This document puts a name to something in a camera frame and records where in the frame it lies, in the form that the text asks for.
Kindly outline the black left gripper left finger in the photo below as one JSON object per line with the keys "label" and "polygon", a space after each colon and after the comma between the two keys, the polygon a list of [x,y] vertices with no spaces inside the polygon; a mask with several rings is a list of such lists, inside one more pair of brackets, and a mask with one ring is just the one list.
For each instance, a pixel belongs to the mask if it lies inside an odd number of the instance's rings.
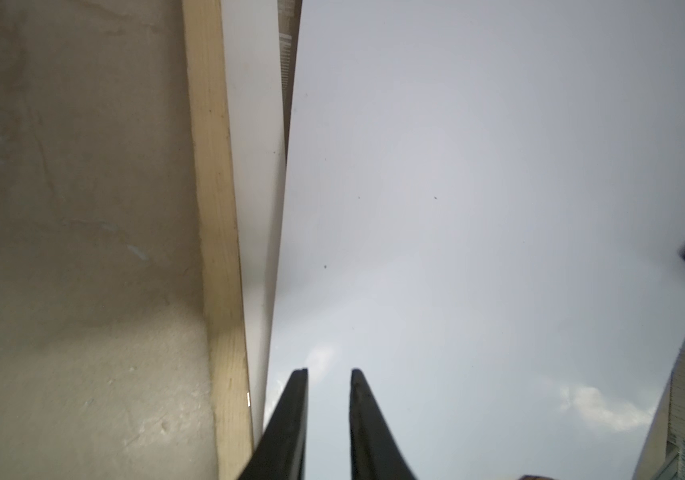
{"label": "black left gripper left finger", "polygon": [[268,427],[239,480],[302,480],[308,424],[308,370],[292,372]]}

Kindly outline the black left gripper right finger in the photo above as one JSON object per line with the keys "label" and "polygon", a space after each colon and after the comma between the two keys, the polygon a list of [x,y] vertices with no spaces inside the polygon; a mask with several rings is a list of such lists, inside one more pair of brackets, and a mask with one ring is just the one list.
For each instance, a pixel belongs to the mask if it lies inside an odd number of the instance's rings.
{"label": "black left gripper right finger", "polygon": [[351,372],[349,431],[352,479],[416,480],[360,369]]}

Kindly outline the colour landscape photo underneath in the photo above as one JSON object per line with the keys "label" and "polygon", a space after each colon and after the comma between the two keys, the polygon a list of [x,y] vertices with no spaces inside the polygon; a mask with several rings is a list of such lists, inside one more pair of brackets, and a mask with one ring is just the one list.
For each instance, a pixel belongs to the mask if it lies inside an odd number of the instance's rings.
{"label": "colour landscape photo underneath", "polygon": [[306,1],[270,342],[346,479],[628,479],[685,338],[685,1]]}

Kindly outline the light wooden picture frame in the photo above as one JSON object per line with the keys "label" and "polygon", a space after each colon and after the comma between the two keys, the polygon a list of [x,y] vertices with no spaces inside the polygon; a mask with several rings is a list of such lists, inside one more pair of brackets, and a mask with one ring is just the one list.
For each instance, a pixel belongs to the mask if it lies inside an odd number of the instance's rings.
{"label": "light wooden picture frame", "polygon": [[200,216],[218,478],[236,479],[252,457],[248,352],[236,188],[230,145],[222,4],[184,0],[188,95]]}

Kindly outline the black white landscape photo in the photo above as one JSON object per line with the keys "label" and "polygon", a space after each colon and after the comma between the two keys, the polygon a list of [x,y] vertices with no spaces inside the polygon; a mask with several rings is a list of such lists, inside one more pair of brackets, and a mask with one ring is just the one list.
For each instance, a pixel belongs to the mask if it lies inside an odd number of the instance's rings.
{"label": "black white landscape photo", "polygon": [[280,28],[274,1],[222,2],[230,144],[254,439],[266,421],[268,351],[276,295],[286,132]]}

